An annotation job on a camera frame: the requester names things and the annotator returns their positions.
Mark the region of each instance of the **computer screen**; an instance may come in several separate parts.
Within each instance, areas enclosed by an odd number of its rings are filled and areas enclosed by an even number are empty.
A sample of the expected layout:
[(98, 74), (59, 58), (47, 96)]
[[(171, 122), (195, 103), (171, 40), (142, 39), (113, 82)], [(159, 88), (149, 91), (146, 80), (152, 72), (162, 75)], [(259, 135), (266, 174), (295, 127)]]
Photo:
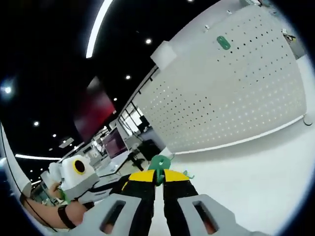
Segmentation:
[(114, 128), (107, 136), (105, 136), (103, 143), (108, 156), (111, 159), (125, 151), (128, 151), (128, 148), (117, 128)]

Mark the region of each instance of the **green clip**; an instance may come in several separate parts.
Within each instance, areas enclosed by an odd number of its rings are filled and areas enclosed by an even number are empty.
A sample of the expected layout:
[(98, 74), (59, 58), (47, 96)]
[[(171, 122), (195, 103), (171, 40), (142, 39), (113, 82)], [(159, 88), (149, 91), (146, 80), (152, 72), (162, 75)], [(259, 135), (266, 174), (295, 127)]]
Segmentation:
[(187, 171), (184, 171), (183, 174), (186, 175), (189, 179), (192, 179), (192, 178), (195, 177), (195, 175), (193, 175), (192, 177), (190, 177), (190, 176), (188, 175), (188, 172), (187, 172)]
[(67, 195), (63, 192), (62, 189), (59, 188), (58, 190), (59, 190), (59, 192), (61, 194), (61, 200), (65, 201), (65, 202), (67, 202), (69, 204), (71, 201), (67, 198)]
[(171, 161), (166, 156), (156, 155), (152, 158), (151, 164), (148, 170), (157, 171), (157, 186), (160, 186), (163, 183), (163, 179), (165, 177), (161, 173), (163, 173), (164, 169), (169, 169), (170, 166), (171, 166)]
[(229, 50), (231, 48), (231, 45), (229, 44), (229, 42), (223, 36), (217, 37), (217, 42), (225, 50)]

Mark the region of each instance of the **black circle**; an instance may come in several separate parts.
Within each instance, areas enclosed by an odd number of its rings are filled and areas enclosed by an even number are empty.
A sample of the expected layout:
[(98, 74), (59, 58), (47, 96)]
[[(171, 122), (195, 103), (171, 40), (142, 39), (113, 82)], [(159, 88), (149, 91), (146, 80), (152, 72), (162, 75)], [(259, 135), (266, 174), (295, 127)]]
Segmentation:
[(80, 173), (83, 173), (83, 172), (85, 171), (84, 164), (83, 164), (83, 162), (80, 161), (80, 160), (76, 160), (76, 161), (74, 162), (74, 166), (75, 166), (76, 170), (77, 170), (78, 172), (80, 172)]

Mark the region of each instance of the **red screen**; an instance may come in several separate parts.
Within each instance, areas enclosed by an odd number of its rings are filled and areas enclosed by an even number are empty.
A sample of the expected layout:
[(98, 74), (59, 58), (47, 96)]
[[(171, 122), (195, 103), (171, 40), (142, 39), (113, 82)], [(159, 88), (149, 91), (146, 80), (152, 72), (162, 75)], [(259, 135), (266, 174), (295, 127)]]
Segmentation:
[(77, 110), (74, 123), (82, 139), (88, 141), (109, 118), (115, 107), (97, 78), (89, 84)]
[(114, 128), (105, 136), (103, 143), (110, 158), (114, 158), (128, 150), (117, 128)]

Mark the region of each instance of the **green label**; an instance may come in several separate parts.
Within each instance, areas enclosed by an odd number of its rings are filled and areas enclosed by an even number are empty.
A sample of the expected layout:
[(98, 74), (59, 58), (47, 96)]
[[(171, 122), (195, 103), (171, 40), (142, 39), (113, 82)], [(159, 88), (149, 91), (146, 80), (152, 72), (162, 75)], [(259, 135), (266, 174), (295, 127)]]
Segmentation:
[(225, 50), (230, 49), (231, 45), (223, 36), (217, 37), (217, 42), (221, 45), (221, 47)]

